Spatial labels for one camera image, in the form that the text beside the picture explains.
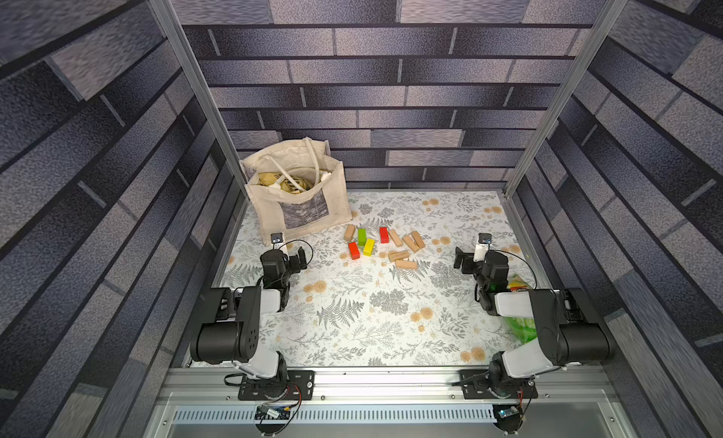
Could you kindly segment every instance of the tote bag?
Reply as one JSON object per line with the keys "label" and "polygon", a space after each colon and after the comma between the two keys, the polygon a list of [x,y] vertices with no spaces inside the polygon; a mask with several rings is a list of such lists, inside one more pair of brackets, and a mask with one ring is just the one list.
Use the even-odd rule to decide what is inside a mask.
{"label": "tote bag", "polygon": [[[330,156],[328,142],[286,140],[249,155],[241,165],[265,245],[271,245],[272,233],[284,233],[288,242],[351,221],[344,164]],[[259,185],[261,172],[281,172],[300,193]],[[330,174],[321,180],[325,172]],[[292,176],[310,180],[314,187],[305,191]]]}

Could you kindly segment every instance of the black cable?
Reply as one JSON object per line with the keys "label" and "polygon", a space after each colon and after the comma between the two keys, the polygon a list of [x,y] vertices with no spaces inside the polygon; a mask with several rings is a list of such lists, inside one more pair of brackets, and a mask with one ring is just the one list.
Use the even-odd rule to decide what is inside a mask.
{"label": "black cable", "polygon": [[279,282],[279,281],[283,281],[283,280],[284,280],[284,277],[281,277],[281,278],[279,278],[279,279],[277,279],[277,280],[273,280],[272,282],[269,282],[268,284],[265,284],[265,285],[263,286],[263,288],[264,288],[264,289],[268,289],[268,287],[269,287],[270,285],[274,284],[275,282]]}
{"label": "black cable", "polygon": [[458,382],[448,383],[448,385],[449,385],[449,386],[461,386],[461,385],[464,385],[465,383],[473,382],[473,381],[475,381],[476,379],[487,375],[489,372],[490,372],[489,370],[486,370],[486,371],[482,372],[481,374],[475,374],[475,375],[472,375],[471,377],[467,377],[467,378],[465,378],[465,379],[461,379],[461,380],[459,380]]}
{"label": "black cable", "polygon": [[[296,417],[296,414],[299,412],[299,409],[302,407],[302,390],[299,389],[299,386],[295,385],[294,383],[292,383],[291,386],[296,388],[296,391],[299,393],[299,399],[296,401],[296,403],[294,403],[294,405],[288,407],[289,417],[288,417],[288,420],[286,421],[286,424],[284,424],[284,426],[282,426],[279,430],[277,430],[276,432],[273,432],[273,433],[261,432],[261,436],[275,436],[277,433],[281,433],[291,423],[291,421],[293,421],[294,418]],[[292,414],[291,409],[293,407],[296,407],[296,409],[294,410],[294,413]],[[264,422],[264,417],[262,416],[261,419],[259,420],[259,423],[257,424],[257,427],[260,426],[261,424],[263,424],[263,422]]]}
{"label": "black cable", "polygon": [[311,258],[309,259],[309,261],[307,262],[307,265],[311,264],[311,263],[312,263],[312,260],[314,260],[314,247],[312,246],[312,244],[310,244],[309,242],[307,242],[307,241],[305,241],[305,240],[302,240],[301,238],[295,238],[293,241],[284,242],[284,244],[283,244],[282,246],[279,246],[279,247],[277,248],[277,250],[282,249],[283,247],[287,246],[288,244],[290,244],[290,243],[292,243],[292,242],[303,242],[303,243],[305,243],[305,244],[307,244],[307,245],[309,246],[309,248],[312,250],[312,256],[311,256]]}
{"label": "black cable", "polygon": [[518,256],[518,255],[516,255],[516,254],[514,254],[514,253],[505,252],[505,251],[503,251],[503,250],[490,249],[490,251],[491,251],[491,252],[497,252],[497,253],[512,254],[514,257],[516,257],[516,258],[519,259],[520,261],[522,261],[522,262],[524,262],[525,264],[527,264],[527,267],[529,267],[530,273],[532,274],[532,278],[533,278],[534,281],[535,281],[535,287],[534,287],[534,288],[537,289],[537,276],[535,276],[535,271],[532,270],[532,266],[531,266],[525,259],[523,259],[522,257],[520,257],[520,256]]}
{"label": "black cable", "polygon": [[515,429],[515,432],[517,432],[519,429],[522,428],[522,424],[523,424],[523,422],[524,422],[524,420],[525,420],[525,415],[527,414],[527,410],[528,410],[529,407],[530,407],[530,402],[532,402],[532,397],[530,397],[530,398],[527,400],[527,405],[525,405],[525,409],[522,410],[522,411],[520,411],[520,425],[517,426],[517,429]]}
{"label": "black cable", "polygon": [[294,384],[292,384],[292,386],[295,386],[295,387],[296,387],[296,391],[299,393],[299,402],[296,404],[297,407],[296,407],[296,409],[294,410],[294,414],[293,414],[293,415],[290,415],[290,416],[288,417],[288,421],[286,422],[286,424],[284,424],[283,427],[281,427],[279,430],[277,430],[276,432],[274,432],[274,433],[273,433],[274,435],[276,435],[276,433],[281,433],[286,427],[288,427],[288,425],[291,424],[291,421],[294,420],[294,418],[296,417],[296,414],[299,412],[299,410],[300,410],[301,407],[302,407],[302,390],[299,389],[299,387],[296,386],[296,385],[294,385]]}

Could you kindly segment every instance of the vent grille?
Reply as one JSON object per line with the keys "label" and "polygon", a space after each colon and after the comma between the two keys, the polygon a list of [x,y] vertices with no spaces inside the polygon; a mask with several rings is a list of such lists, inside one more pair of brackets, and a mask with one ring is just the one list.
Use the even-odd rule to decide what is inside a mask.
{"label": "vent grille", "polygon": [[[175,424],[253,424],[256,406],[182,406],[176,410]],[[266,417],[265,423],[283,424]],[[296,424],[448,424],[495,422],[493,407],[471,405],[302,405]]]}

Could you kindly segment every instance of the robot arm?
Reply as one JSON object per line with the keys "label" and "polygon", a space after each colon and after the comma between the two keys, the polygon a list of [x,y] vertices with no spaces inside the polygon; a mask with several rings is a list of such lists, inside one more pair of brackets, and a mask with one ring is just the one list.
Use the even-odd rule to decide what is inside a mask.
{"label": "robot arm", "polygon": [[[479,246],[491,244],[480,234]],[[474,276],[475,300],[492,316],[534,319],[537,338],[512,351],[496,353],[485,373],[485,388],[495,397],[508,397],[530,386],[535,375],[571,363],[605,361],[615,353],[615,340],[582,289],[517,290],[508,288],[506,255],[489,250],[456,249],[455,268]]]}
{"label": "robot arm", "polygon": [[[272,234],[274,244],[281,244],[281,234]],[[210,289],[196,305],[194,317],[200,322],[191,342],[191,358],[219,364],[231,361],[241,371],[240,400],[269,400],[284,395],[290,373],[284,357],[259,344],[261,314],[283,311],[288,301],[289,278],[307,268],[303,249],[288,256],[280,249],[261,255],[263,275],[256,285],[240,289]],[[292,371],[297,383],[313,380],[312,371]],[[302,397],[310,398],[312,389],[304,389]]]}

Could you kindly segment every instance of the floral tablecloth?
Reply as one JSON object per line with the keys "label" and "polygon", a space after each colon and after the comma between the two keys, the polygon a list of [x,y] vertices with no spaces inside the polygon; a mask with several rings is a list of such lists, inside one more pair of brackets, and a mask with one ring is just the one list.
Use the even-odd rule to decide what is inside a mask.
{"label": "floral tablecloth", "polygon": [[[521,254],[495,192],[349,191],[349,202],[352,223],[376,241],[374,253],[351,260],[346,225],[308,235],[312,263],[291,277],[285,310],[261,318],[261,342],[282,352],[289,366],[486,364],[495,352],[520,345],[504,319],[475,303],[472,276],[453,268],[455,246],[473,251],[480,232],[493,235],[493,248]],[[397,270],[388,261],[397,249],[379,243],[380,226],[400,236],[419,231],[427,246],[410,258],[418,270]],[[267,249],[249,208],[221,287],[252,285]],[[510,275],[531,280],[524,263],[510,259]]]}

